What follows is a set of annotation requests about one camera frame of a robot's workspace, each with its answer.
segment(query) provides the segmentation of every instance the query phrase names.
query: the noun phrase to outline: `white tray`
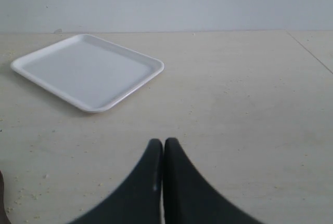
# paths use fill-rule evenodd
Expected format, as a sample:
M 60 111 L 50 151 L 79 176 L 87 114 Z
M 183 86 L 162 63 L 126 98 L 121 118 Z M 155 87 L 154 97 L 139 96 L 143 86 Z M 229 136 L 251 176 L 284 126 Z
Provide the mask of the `white tray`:
M 25 55 L 11 68 L 83 111 L 102 112 L 162 72 L 164 64 L 81 34 Z

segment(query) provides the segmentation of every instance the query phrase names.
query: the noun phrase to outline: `table surface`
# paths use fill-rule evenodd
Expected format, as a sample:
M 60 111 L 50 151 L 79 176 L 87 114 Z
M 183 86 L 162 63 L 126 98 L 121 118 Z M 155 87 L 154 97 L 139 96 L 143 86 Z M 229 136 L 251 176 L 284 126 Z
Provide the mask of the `table surface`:
M 165 70 L 87 114 L 10 69 L 71 34 L 0 35 L 0 169 L 12 223 L 65 223 L 178 137 L 205 178 L 265 223 L 333 219 L 333 32 L 95 34 Z

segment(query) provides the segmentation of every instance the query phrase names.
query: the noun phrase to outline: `white wall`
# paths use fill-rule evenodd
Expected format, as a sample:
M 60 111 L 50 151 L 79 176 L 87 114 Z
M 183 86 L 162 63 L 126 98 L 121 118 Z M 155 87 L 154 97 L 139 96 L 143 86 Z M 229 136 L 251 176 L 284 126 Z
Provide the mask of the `white wall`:
M 333 0 L 0 0 L 0 32 L 333 29 Z

